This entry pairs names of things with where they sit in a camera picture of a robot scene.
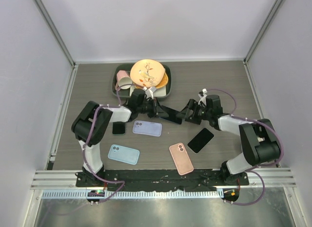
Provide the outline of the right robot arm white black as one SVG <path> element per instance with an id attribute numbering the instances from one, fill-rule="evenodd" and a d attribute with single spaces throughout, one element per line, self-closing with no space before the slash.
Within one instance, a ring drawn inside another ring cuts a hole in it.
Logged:
<path id="1" fill-rule="evenodd" d="M 194 124 L 208 121 L 214 129 L 240 137 L 242 152 L 223 162 L 220 168 L 221 182 L 227 186 L 244 172 L 257 166 L 276 165 L 284 156 L 283 144 L 270 120 L 252 120 L 224 113 L 218 95 L 204 95 L 198 102 L 189 99 L 177 117 Z"/>

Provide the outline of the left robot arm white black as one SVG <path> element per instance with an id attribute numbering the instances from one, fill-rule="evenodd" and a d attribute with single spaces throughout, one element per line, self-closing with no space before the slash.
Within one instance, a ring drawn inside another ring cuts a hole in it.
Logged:
<path id="1" fill-rule="evenodd" d="M 149 118 L 169 117 L 156 97 L 150 97 L 146 90 L 135 89 L 125 103 L 116 107 L 89 101 L 74 120 L 71 131 L 78 140 L 82 155 L 82 172 L 77 174 L 81 181 L 92 187 L 99 187 L 104 181 L 104 164 L 100 158 L 100 142 L 109 123 L 127 123 L 139 114 Z"/>

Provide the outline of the lilac phone case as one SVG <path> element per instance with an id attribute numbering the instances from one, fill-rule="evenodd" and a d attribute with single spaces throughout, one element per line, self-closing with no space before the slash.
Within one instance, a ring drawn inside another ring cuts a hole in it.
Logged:
<path id="1" fill-rule="evenodd" d="M 162 124 L 147 121 L 135 121 L 133 126 L 133 133 L 160 137 L 162 133 Z"/>

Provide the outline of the blue phone black screen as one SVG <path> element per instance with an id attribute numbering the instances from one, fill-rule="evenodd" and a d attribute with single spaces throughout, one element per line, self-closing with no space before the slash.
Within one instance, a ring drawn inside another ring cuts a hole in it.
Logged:
<path id="1" fill-rule="evenodd" d="M 166 108 L 169 113 L 168 117 L 161 117 L 161 119 L 167 120 L 175 124 L 182 124 L 182 119 L 176 116 L 179 112 L 169 107 L 166 107 Z"/>

